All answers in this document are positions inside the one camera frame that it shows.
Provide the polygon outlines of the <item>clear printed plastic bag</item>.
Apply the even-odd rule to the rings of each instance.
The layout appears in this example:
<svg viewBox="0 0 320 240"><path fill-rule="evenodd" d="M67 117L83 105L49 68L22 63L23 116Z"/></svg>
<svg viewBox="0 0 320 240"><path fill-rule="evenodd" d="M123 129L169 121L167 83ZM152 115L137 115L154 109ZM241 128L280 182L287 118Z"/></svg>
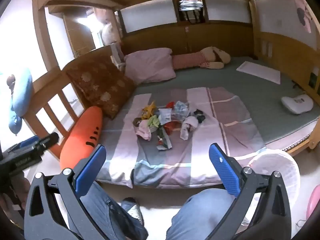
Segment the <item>clear printed plastic bag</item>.
<svg viewBox="0 0 320 240"><path fill-rule="evenodd" d="M189 102L177 101L171 111L172 120L183 122L190 114Z"/></svg>

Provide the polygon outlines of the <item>pink plastic bag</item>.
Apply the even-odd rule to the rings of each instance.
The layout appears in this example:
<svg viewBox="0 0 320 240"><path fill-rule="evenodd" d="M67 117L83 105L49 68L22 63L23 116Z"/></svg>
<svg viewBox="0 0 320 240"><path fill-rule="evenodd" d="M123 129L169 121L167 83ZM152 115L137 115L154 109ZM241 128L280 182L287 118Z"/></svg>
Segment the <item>pink plastic bag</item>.
<svg viewBox="0 0 320 240"><path fill-rule="evenodd" d="M143 138L144 140L150 141L151 140L151 130L148 126L148 120L142 120L139 125L138 128L136 130L136 135Z"/></svg>

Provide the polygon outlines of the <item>blue plush hanging toy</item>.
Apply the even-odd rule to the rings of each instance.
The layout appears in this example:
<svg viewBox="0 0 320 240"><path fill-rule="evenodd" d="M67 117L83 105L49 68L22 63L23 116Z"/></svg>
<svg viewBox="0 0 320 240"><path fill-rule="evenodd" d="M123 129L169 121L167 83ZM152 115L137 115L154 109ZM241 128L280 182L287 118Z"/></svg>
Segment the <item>blue plush hanging toy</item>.
<svg viewBox="0 0 320 240"><path fill-rule="evenodd" d="M22 128L22 118L27 113L33 93L33 80L29 69L19 70L7 78L11 91L9 129L17 135Z"/></svg>

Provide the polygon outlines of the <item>pink pillow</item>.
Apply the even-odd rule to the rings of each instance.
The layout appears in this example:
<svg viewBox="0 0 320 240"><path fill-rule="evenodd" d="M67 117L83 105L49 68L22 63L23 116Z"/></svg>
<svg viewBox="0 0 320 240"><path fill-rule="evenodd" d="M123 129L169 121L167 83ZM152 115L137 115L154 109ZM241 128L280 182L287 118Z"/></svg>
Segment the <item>pink pillow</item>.
<svg viewBox="0 0 320 240"><path fill-rule="evenodd" d="M125 75L136 85L174 79L170 48L140 50L128 54L125 60Z"/></svg>

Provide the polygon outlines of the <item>person right leg jeans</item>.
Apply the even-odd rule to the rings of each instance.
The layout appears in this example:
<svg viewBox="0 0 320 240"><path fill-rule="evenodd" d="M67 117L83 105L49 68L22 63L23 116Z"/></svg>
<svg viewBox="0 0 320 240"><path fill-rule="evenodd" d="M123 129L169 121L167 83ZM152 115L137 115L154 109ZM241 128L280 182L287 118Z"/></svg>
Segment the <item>person right leg jeans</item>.
<svg viewBox="0 0 320 240"><path fill-rule="evenodd" d="M205 189L191 196L172 218L166 239L206 239L234 199L223 189Z"/></svg>

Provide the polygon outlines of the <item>striped plush dog toy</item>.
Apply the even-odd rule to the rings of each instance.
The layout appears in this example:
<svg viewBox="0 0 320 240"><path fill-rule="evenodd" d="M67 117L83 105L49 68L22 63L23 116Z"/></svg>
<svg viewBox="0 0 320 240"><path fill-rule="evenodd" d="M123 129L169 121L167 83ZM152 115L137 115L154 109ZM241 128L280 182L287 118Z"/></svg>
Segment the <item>striped plush dog toy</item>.
<svg viewBox="0 0 320 240"><path fill-rule="evenodd" d="M216 47L207 47L196 53L174 55L172 57L174 70L193 67L222 69L225 64L229 64L230 61L231 56Z"/></svg>

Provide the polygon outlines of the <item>wooden bed headboard rail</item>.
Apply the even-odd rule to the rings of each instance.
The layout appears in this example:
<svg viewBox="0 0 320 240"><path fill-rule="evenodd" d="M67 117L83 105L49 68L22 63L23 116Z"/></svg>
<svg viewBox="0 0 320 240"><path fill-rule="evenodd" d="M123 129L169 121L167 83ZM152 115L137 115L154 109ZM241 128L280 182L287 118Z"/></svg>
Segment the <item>wooden bed headboard rail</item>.
<svg viewBox="0 0 320 240"><path fill-rule="evenodd" d="M84 94L77 88L73 81L67 75L67 71L72 67L75 67L86 61L95 60L100 56L104 56L108 63L111 63L110 56L112 55L111 48L109 46L101 47L90 51L89 53L82 55L73 61L66 64L63 69L55 67L53 70L50 70L38 80L33 83L34 92L31 97L31 102L28 108L27 113L23 116L25 123L30 128L30 130L39 137L45 137L49 135L49 132L45 129L43 123L38 119L36 114L43 109L48 118L51 120L55 128L62 135L61 143L52 146L49 149L49 152L55 156L56 159L60 159L61 150L67 141L73 127L78 122L80 116L78 116L75 110L72 108L71 104L67 100L63 89L67 85L72 85L76 96L78 97L81 105L84 109L91 107L91 103L85 98ZM53 112L52 108L49 105L49 101L52 98L58 96L64 109L70 115L73 120L73 124L70 129L65 129L61 121L58 119L56 114Z"/></svg>

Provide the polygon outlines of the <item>white small device pillow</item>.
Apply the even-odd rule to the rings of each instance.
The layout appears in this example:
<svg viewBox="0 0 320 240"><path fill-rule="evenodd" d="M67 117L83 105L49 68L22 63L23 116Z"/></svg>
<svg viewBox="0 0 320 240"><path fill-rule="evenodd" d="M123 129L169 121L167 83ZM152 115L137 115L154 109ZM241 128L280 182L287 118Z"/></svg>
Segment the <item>white small device pillow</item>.
<svg viewBox="0 0 320 240"><path fill-rule="evenodd" d="M296 115L309 112L313 109L313 100L306 94L295 98L284 96L281 98L281 103L287 110Z"/></svg>

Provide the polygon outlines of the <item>white flat board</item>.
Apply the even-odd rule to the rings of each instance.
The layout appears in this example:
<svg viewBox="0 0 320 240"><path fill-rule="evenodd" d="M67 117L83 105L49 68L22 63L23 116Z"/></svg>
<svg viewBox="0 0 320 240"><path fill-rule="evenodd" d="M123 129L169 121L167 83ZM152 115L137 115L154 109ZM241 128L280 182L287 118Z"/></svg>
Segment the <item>white flat board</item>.
<svg viewBox="0 0 320 240"><path fill-rule="evenodd" d="M280 71L260 64L245 61L236 71L259 77L270 82L281 84Z"/></svg>

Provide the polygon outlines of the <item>orange carrot plush pillow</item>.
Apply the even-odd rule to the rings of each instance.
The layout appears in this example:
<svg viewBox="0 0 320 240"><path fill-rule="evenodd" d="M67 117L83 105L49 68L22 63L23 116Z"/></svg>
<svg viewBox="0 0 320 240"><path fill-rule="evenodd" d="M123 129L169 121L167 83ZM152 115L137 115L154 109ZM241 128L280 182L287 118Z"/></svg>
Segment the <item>orange carrot plush pillow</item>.
<svg viewBox="0 0 320 240"><path fill-rule="evenodd" d="M66 140L60 154L60 167L75 168L77 163L91 155L98 144L103 125L103 111L89 107L80 116Z"/></svg>

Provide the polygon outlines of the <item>brown floral cushion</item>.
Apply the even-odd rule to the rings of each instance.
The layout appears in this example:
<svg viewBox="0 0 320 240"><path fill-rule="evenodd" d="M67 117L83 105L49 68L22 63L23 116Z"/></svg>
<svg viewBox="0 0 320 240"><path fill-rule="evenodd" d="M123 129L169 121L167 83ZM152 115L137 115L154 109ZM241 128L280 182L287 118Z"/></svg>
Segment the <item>brown floral cushion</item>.
<svg viewBox="0 0 320 240"><path fill-rule="evenodd" d="M85 99L110 119L116 117L136 89L135 83L105 55L86 54L74 59L66 66L66 74Z"/></svg>

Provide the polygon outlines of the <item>red cigarette box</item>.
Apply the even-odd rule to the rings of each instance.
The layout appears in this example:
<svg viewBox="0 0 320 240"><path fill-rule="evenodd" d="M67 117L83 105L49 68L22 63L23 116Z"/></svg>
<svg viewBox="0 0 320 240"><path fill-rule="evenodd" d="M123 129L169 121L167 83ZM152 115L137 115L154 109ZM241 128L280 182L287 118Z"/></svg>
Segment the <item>red cigarette box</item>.
<svg viewBox="0 0 320 240"><path fill-rule="evenodd" d="M167 135L171 135L174 131L180 131L181 123L178 121L167 122L164 126Z"/></svg>

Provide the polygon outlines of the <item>yellow chip bag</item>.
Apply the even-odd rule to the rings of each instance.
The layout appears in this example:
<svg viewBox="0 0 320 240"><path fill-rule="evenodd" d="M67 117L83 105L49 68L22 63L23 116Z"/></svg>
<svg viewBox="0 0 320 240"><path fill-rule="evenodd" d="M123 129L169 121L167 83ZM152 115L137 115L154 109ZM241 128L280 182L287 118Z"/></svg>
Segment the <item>yellow chip bag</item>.
<svg viewBox="0 0 320 240"><path fill-rule="evenodd" d="M142 109L141 119L149 120L153 116L155 109L156 109L156 104L155 104L155 101L153 101L150 105L147 105Z"/></svg>

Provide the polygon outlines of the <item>white plush toy on shelf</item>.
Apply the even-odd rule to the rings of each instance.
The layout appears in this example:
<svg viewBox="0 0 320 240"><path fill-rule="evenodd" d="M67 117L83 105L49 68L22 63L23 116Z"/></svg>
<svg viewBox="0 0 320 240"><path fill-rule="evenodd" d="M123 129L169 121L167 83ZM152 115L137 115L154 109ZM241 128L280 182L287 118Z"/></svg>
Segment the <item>white plush toy on shelf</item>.
<svg viewBox="0 0 320 240"><path fill-rule="evenodd" d="M116 29L114 29L112 23L107 23L106 25L104 25L101 31L101 38L105 46L120 41L118 32Z"/></svg>

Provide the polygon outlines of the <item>dark green wrapper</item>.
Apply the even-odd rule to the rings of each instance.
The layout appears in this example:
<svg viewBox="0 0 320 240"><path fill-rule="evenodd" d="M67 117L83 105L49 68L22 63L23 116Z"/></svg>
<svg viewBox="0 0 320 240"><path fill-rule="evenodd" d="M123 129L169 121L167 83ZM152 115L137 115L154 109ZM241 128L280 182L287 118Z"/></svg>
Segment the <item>dark green wrapper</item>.
<svg viewBox="0 0 320 240"><path fill-rule="evenodd" d="M206 119L204 112L201 111L200 109L197 109L196 111L194 111L193 116L195 116L199 124L201 124Z"/></svg>

